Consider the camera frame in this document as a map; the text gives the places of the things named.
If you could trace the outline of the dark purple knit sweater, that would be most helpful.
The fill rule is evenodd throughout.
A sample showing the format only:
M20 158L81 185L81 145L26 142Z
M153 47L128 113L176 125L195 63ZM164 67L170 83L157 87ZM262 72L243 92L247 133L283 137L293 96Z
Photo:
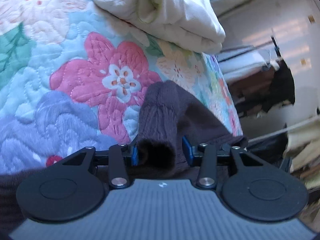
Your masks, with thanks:
M247 146L243 135L233 135L202 103L172 81L147 89L139 113L139 163L129 168L130 178L195 177L182 152L182 138L196 143Z

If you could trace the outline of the clothes rack with dark garments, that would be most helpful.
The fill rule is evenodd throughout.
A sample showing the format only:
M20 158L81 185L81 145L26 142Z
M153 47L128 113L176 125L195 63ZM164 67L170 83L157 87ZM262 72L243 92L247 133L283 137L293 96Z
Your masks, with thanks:
M237 49L239 53L219 64L240 118L295 104L294 78L274 36L258 46Z

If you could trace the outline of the floral quilt bedspread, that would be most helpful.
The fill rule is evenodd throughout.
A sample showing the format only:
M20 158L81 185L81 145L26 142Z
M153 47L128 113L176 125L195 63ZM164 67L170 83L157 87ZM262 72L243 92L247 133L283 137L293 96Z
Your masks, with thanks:
M147 87L165 80L242 135L215 57L152 37L93 0L1 0L1 174L130 142Z

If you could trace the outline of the beige jacket on rack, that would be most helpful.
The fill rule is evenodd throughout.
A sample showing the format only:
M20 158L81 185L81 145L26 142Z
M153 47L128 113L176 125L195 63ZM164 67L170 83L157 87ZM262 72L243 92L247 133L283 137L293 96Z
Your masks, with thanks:
M290 173L307 189L319 187L319 118L287 133L284 157L290 157Z

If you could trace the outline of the folded white blanket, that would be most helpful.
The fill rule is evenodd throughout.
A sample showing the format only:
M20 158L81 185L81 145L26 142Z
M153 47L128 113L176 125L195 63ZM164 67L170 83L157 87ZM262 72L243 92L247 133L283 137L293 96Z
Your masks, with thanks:
M210 0L93 0L138 29L186 50L216 54L225 31Z

